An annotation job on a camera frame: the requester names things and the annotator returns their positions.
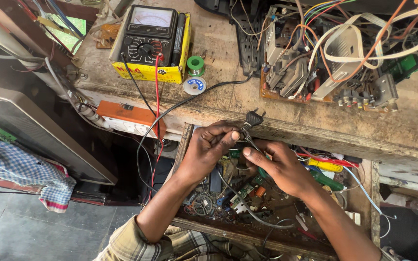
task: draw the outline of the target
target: solder wire spool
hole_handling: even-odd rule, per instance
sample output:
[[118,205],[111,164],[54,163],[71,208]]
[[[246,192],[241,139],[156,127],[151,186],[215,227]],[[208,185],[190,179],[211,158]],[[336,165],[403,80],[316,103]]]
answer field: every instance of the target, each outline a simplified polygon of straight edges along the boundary
[[191,77],[183,83],[183,90],[191,95],[198,95],[206,90],[206,81],[201,77]]
[[186,65],[190,76],[200,77],[204,73],[204,60],[200,56],[191,56]]

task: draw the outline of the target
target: concrete floor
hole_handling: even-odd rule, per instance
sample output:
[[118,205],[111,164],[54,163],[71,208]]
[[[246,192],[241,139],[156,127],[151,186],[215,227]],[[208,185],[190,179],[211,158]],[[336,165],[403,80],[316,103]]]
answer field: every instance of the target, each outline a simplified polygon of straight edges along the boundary
[[114,230],[139,211],[70,202],[58,214],[38,196],[0,193],[0,261],[92,260]]

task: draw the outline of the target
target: blue checkered cloth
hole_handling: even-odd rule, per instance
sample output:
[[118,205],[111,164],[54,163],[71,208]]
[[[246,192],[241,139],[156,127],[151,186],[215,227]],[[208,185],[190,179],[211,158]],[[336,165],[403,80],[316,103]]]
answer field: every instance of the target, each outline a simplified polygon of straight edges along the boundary
[[40,200],[67,206],[77,183],[41,157],[19,144],[0,140],[0,178],[21,186],[44,185]]

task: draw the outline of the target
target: cloth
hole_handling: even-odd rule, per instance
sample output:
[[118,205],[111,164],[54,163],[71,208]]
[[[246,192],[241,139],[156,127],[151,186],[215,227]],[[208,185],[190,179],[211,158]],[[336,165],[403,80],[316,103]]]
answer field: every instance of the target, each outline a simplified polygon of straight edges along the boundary
[[[227,238],[169,227],[156,244],[150,244],[136,224],[136,215],[118,228],[94,261],[261,261],[254,246]],[[394,261],[382,252],[380,261]]]
[[0,140],[0,179],[20,186],[45,185],[39,199],[48,210],[63,213],[77,183],[59,163],[48,163],[16,143]]

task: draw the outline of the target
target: hand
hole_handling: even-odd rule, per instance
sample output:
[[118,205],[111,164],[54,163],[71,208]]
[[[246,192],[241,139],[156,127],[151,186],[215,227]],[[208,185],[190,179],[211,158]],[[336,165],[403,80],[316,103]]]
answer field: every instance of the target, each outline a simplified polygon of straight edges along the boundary
[[238,141],[238,130],[226,121],[218,121],[194,130],[188,150],[178,168],[178,175],[185,176],[184,180],[192,183],[201,182],[214,169],[222,155]]
[[284,192],[303,198],[309,189],[318,186],[312,175],[299,163],[296,155],[288,145],[281,141],[255,140],[261,151],[271,155],[269,160],[254,148],[246,147],[243,155],[247,165],[253,164],[263,168],[274,179],[277,186]]

